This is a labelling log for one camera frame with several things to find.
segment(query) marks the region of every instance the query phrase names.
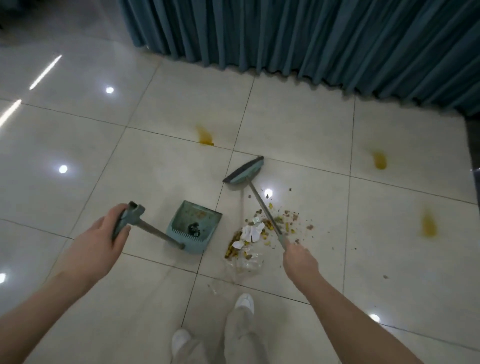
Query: leg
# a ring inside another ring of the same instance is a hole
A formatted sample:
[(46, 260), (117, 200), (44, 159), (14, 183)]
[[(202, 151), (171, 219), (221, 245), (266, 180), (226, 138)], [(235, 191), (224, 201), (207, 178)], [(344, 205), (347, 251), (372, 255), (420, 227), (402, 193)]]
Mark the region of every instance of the leg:
[(255, 333), (253, 299), (243, 294), (225, 325), (225, 358), (228, 364), (268, 364), (266, 348)]
[(204, 344), (184, 329), (173, 334), (172, 353), (172, 364), (208, 364)]

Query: white sneaker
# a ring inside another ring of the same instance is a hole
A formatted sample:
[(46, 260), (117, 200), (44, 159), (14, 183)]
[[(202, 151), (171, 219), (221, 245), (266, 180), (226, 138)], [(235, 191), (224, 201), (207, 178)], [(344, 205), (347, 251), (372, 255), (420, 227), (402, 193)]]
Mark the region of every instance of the white sneaker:
[(248, 293), (242, 294), (237, 303), (235, 304), (235, 308), (238, 307), (246, 307), (248, 308), (253, 314), (255, 314), (255, 306), (253, 305), (253, 298)]
[(190, 335), (190, 332), (184, 328), (175, 331), (175, 334), (173, 334), (172, 337), (172, 354), (174, 358), (177, 356), (179, 350), (191, 339), (192, 336)]

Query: beige pants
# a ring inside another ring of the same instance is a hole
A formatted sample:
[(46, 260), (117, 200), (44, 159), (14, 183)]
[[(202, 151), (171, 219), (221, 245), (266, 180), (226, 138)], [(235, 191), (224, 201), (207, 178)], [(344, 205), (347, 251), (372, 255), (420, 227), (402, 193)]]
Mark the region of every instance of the beige pants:
[[(234, 309), (225, 325), (225, 358), (227, 364), (268, 364), (265, 346), (254, 332), (253, 314), (245, 307)], [(178, 352), (173, 364), (208, 364), (205, 347), (192, 339)]]

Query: glossy floor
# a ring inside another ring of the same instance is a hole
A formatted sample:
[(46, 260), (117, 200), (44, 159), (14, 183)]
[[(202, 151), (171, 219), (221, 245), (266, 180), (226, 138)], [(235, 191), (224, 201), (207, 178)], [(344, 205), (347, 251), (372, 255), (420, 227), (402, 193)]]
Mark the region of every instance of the glossy floor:
[(338, 363), (272, 231), (252, 248), (259, 271), (224, 259), (260, 207), (222, 179), (256, 155), (258, 191), (334, 287), (426, 363), (480, 362), (479, 209), (461, 117), (174, 62), (131, 45), (116, 4), (49, 1), (2, 36), (0, 314), (119, 202), (143, 204), (163, 230), (183, 200), (223, 217), (203, 255), (134, 228), (30, 363), (170, 363), (182, 326), (221, 362), (242, 292), (273, 363)]

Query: left hand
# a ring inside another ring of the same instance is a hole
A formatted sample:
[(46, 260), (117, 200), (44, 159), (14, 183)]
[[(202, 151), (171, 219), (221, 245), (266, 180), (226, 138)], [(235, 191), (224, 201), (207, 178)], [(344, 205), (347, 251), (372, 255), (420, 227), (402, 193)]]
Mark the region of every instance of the left hand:
[(127, 204), (116, 205), (106, 216), (75, 239), (60, 258), (59, 274), (81, 284), (87, 290), (110, 272), (127, 242), (131, 226), (122, 229), (113, 241), (113, 229)]

